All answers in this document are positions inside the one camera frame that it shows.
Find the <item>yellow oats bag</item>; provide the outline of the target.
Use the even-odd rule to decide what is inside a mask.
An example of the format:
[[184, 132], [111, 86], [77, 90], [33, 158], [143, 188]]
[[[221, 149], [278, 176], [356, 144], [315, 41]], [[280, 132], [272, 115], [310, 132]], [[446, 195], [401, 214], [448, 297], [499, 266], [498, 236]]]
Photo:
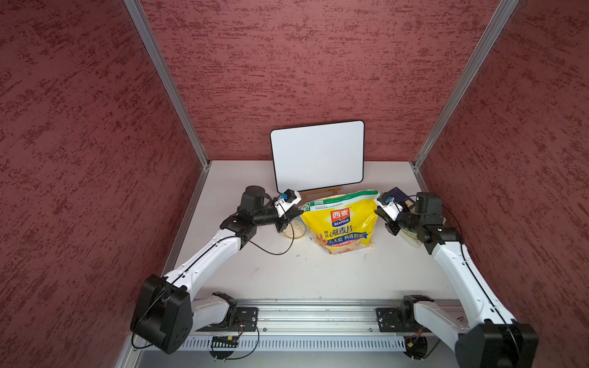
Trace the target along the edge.
[[301, 207], [301, 218], [312, 240], [331, 255], [370, 248], [378, 194], [377, 190], [362, 190], [316, 199]]

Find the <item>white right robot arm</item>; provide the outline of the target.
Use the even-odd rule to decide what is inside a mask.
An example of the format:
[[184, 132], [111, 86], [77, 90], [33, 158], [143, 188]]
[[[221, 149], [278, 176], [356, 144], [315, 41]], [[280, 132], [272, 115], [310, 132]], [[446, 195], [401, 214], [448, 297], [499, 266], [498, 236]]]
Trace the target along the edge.
[[425, 295], [406, 295], [379, 322], [393, 322], [406, 332], [430, 331], [452, 349], [461, 367], [531, 367], [538, 334], [503, 305], [472, 261], [460, 232], [445, 225], [442, 199], [417, 193], [414, 211], [395, 201], [392, 192], [380, 194], [375, 202], [375, 213], [390, 234], [408, 230], [417, 235], [448, 277], [466, 317], [455, 319]]

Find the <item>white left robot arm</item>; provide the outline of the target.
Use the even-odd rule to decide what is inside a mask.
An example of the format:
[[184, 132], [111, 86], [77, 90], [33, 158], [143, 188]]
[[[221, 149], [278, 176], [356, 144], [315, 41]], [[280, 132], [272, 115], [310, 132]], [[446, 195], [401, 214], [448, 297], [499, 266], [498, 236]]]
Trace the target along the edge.
[[258, 228], [273, 225], [278, 232], [284, 231], [303, 213], [298, 208], [301, 200], [295, 190], [272, 198], [262, 187], [248, 186], [236, 212], [222, 222], [206, 245], [164, 276], [152, 274], [145, 280], [130, 322], [132, 336], [171, 354], [192, 331], [234, 328], [236, 302], [221, 292], [198, 299], [198, 291], [224, 262], [251, 242]]

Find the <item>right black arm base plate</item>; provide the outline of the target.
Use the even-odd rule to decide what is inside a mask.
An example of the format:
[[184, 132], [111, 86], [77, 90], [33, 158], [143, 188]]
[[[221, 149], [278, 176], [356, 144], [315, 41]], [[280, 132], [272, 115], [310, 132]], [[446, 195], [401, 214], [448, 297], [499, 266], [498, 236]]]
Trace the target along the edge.
[[414, 312], [406, 308], [377, 308], [376, 317], [381, 333], [430, 333], [429, 329], [417, 323]]

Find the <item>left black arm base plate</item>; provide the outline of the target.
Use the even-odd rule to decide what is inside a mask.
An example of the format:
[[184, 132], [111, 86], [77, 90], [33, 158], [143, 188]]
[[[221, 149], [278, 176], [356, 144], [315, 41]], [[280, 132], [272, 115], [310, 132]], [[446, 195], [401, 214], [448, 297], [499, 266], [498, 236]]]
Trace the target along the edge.
[[199, 329], [199, 332], [255, 332], [258, 320], [258, 308], [237, 307], [224, 322], [206, 326]]

